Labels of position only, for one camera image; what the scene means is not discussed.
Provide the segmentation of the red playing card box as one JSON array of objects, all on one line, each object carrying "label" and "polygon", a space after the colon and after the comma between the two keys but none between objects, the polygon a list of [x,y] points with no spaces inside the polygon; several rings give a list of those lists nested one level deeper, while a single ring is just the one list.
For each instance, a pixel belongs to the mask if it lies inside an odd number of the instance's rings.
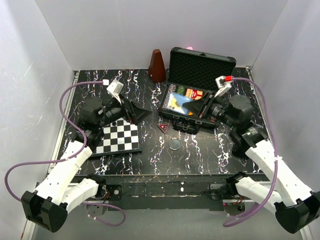
[{"label": "red playing card box", "polygon": [[193,89],[193,88],[187,88],[185,96],[192,99],[192,100],[199,100],[203,97],[205,94],[205,91]]}]

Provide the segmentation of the blue playing card box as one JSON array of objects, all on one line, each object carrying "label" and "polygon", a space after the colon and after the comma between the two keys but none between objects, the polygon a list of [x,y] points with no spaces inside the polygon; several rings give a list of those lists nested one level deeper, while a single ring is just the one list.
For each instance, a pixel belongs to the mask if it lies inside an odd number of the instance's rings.
[{"label": "blue playing card box", "polygon": [[179,113],[184,116],[188,116],[190,111],[186,107],[183,107],[183,104],[189,103],[191,101],[192,99],[185,95],[171,92],[169,94],[167,103],[165,104],[165,109]]}]

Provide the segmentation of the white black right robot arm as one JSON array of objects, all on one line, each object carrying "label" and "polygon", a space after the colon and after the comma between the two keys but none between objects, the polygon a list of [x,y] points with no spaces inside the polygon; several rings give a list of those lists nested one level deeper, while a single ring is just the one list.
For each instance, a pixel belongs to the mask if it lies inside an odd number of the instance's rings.
[{"label": "white black right robot arm", "polygon": [[295,234],[320,216],[320,193],[304,184],[286,165],[267,134],[251,117],[254,107],[245,95],[234,95],[229,102],[221,97],[205,96],[183,104],[200,118],[213,117],[231,128],[232,153],[247,156],[271,180],[269,188],[239,172],[226,180],[226,192],[232,199],[240,196],[255,202],[254,207],[237,215],[241,223],[261,208],[268,209],[291,234]]}]

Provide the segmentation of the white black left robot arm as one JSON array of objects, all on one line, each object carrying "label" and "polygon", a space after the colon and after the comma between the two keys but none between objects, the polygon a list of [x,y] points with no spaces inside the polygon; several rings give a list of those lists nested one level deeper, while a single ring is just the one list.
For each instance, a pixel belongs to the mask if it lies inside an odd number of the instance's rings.
[{"label": "white black left robot arm", "polygon": [[82,202],[89,198],[103,199],[107,193],[103,177],[91,173],[71,189],[68,185],[101,142],[104,127],[118,119],[138,125],[150,114],[151,110],[125,97],[113,97],[107,101],[98,97],[87,98],[76,122],[78,130],[63,154],[65,160],[57,163],[32,192],[26,191],[21,197],[27,220],[55,233],[63,226],[68,214]]}]

